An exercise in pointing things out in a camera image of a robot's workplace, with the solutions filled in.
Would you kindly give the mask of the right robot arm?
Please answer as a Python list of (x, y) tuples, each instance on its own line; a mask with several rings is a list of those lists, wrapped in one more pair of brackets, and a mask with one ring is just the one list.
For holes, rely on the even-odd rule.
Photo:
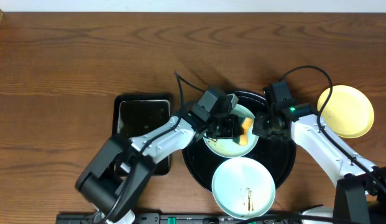
[(386, 223), (386, 166), (363, 158), (335, 134), (308, 104), (258, 112), (253, 134), (293, 141), (325, 171), (336, 187), (333, 208), (301, 212), (303, 223)]

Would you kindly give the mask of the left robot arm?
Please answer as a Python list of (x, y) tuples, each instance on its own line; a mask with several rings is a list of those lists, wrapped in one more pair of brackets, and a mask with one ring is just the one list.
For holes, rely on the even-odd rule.
[(161, 127), (141, 136), (112, 135), (76, 181), (76, 189), (98, 210), (93, 223), (119, 223), (137, 203), (157, 164), (175, 151), (207, 136), (234, 139), (246, 119), (232, 113), (202, 119), (179, 111)]

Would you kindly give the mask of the yellow plate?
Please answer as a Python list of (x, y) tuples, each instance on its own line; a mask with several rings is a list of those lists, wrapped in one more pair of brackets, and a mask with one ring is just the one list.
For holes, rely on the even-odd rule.
[(336, 85), (326, 89), (318, 98), (317, 108), (325, 106), (321, 116), (326, 124), (342, 138), (358, 138), (374, 123), (370, 100), (356, 88)]

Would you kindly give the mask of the green yellow sponge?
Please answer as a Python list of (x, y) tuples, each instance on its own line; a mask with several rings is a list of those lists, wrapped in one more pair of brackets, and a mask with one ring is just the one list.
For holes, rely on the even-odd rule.
[(248, 117), (237, 117), (237, 123), (234, 125), (236, 137), (232, 140), (240, 146), (248, 145), (248, 132), (253, 125), (254, 120)]

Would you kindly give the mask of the light blue plate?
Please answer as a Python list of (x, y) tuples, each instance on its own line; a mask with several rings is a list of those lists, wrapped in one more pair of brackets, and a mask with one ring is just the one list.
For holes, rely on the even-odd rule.
[[(254, 119), (255, 115), (245, 106), (237, 104), (236, 107), (231, 111), (232, 114), (236, 114), (240, 117), (248, 117)], [(209, 149), (221, 157), (233, 158), (242, 157), (251, 152), (257, 144), (259, 137), (252, 134), (253, 126), (251, 126), (247, 133), (248, 143), (246, 146), (238, 145), (232, 139), (211, 139), (204, 137), (204, 143)]]
[(275, 201), (275, 182), (259, 162), (247, 157), (224, 161), (215, 170), (211, 189), (219, 208), (247, 220), (266, 214)]

